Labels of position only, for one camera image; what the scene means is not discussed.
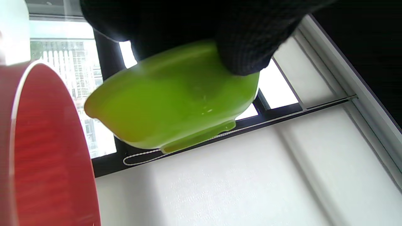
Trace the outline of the person's left hand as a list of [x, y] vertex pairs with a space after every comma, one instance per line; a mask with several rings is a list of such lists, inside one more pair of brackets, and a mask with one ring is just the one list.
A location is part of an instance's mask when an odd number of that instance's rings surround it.
[[266, 68], [315, 0], [81, 0], [85, 19], [115, 41], [127, 41], [137, 60], [214, 40], [225, 67], [246, 76]]

